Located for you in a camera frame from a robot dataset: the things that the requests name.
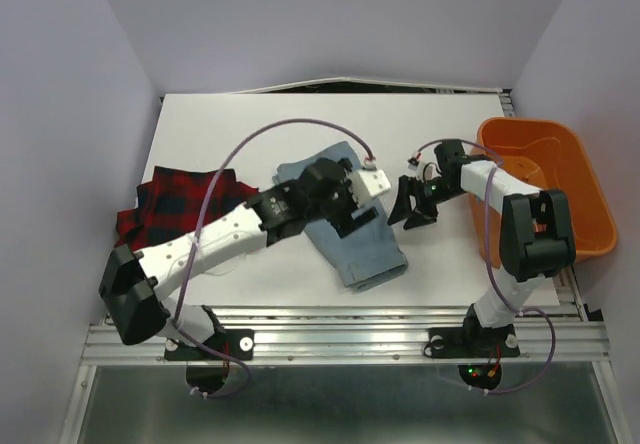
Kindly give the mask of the light blue skirt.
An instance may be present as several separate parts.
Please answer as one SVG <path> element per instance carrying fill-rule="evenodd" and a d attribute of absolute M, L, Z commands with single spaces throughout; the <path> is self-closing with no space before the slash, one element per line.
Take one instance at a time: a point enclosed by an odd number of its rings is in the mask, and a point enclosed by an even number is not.
<path fill-rule="evenodd" d="M 305 227 L 305 234 L 337 271 L 344 287 L 363 292 L 402 275 L 408 268 L 387 214 L 379 200 L 369 206 L 377 217 L 352 234 L 341 238 L 325 220 Z"/>

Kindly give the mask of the red black plaid skirt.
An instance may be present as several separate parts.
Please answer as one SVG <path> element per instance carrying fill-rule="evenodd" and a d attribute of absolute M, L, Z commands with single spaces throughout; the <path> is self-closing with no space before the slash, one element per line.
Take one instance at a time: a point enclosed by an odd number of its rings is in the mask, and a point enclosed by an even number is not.
<path fill-rule="evenodd" d="M 193 231 L 213 176 L 212 171 L 155 167 L 152 179 L 136 189 L 137 205 L 117 213 L 116 244 L 137 251 Z M 206 208 L 204 222 L 209 224 L 223 217 L 257 193 L 256 188 L 239 181 L 234 170 L 224 170 Z"/>

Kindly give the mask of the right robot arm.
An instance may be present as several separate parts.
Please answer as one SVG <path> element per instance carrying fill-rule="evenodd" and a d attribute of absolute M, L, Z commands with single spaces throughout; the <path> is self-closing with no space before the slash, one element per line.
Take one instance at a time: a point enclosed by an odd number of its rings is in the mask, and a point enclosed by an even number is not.
<path fill-rule="evenodd" d="M 460 330 L 463 348 L 482 354 L 496 342 L 494 329 L 513 323 L 543 280 L 556 276 L 576 259 L 569 200 L 559 189 L 540 189 L 501 168 L 493 151 L 467 153 L 460 139 L 440 139 L 434 146 L 439 175 L 416 151 L 408 160 L 412 177 L 399 178 L 388 218 L 405 230 L 437 221 L 437 206 L 468 194 L 483 204 L 485 264 L 490 289 L 470 308 L 477 320 Z"/>

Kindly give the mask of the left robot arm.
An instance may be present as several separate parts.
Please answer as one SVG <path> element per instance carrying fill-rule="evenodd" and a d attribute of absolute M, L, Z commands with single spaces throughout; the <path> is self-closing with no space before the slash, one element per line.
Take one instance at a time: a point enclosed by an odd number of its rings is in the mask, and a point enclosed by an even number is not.
<path fill-rule="evenodd" d="M 320 158 L 298 178 L 251 197 L 199 231 L 137 252 L 128 245 L 114 248 L 99 295 L 123 344 L 162 336 L 184 342 L 199 357 L 213 357 L 223 335 L 212 312 L 185 304 L 174 292 L 184 293 L 190 278 L 296 236 L 312 222 L 324 220 L 344 238 L 377 217 L 372 204 L 390 189 L 380 169 Z"/>

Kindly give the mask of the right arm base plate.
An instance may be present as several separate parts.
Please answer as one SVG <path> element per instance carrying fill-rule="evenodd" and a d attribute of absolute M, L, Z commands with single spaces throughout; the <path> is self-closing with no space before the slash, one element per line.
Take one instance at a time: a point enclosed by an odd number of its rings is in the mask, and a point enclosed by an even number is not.
<path fill-rule="evenodd" d="M 470 360 L 516 358 L 521 352 L 512 326 L 475 331 L 465 331 L 461 327 L 435 327 L 428 330 L 423 354 L 433 359 Z"/>

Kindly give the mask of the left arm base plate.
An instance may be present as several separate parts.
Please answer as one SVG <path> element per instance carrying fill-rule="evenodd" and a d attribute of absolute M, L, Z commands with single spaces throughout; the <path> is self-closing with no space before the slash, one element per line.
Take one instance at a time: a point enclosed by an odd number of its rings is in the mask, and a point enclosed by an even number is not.
<path fill-rule="evenodd" d="M 228 329 L 217 332 L 204 344 L 219 353 L 242 361 L 250 361 L 253 359 L 254 352 L 254 331 L 248 328 Z M 165 343 L 164 359 L 169 362 L 220 361 L 219 357 L 197 346 L 171 340 Z"/>

